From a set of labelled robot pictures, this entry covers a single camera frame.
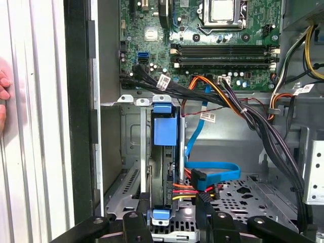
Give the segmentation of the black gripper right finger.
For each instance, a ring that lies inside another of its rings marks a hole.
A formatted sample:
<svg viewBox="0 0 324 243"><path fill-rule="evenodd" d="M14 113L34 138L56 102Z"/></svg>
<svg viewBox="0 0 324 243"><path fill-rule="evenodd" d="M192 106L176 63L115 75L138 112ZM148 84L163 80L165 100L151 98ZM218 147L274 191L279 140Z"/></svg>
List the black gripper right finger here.
<svg viewBox="0 0 324 243"><path fill-rule="evenodd" d="M196 195L196 224L200 242L316 242L316 232L297 233L266 217L253 216L243 224L229 213L215 211L208 193Z"/></svg>

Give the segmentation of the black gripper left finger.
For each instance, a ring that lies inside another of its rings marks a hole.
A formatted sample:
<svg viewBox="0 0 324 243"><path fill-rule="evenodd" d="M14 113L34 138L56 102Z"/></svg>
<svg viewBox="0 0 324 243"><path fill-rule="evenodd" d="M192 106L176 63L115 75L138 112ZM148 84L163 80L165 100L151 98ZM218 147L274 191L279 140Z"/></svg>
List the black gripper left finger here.
<svg viewBox="0 0 324 243"><path fill-rule="evenodd" d="M127 211L121 219L92 216L67 230L52 242L153 242L147 223L150 193L140 194L135 211Z"/></svg>

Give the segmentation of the person's bare hand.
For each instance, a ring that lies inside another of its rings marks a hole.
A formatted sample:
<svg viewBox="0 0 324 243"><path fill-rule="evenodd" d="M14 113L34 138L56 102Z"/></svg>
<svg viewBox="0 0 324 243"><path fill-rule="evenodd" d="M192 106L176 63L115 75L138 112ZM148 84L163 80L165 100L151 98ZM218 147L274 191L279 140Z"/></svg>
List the person's bare hand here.
<svg viewBox="0 0 324 243"><path fill-rule="evenodd" d="M1 102L7 101L10 94L7 89L11 86L11 68L8 62L1 57ZM1 134L3 133L6 122L6 105L1 103Z"/></svg>

